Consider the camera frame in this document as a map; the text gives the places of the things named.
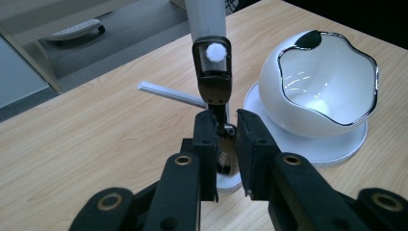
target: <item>white saucer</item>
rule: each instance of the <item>white saucer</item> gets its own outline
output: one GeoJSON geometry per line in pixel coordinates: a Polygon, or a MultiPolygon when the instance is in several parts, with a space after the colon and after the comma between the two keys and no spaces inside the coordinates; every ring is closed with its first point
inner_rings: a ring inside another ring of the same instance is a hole
{"type": "Polygon", "coordinates": [[[289,133],[276,125],[264,111],[258,83],[249,90],[243,108],[262,119],[282,152],[302,155],[315,167],[331,167],[348,160],[363,144],[369,127],[366,121],[349,133],[324,139],[310,139],[289,133]]]}

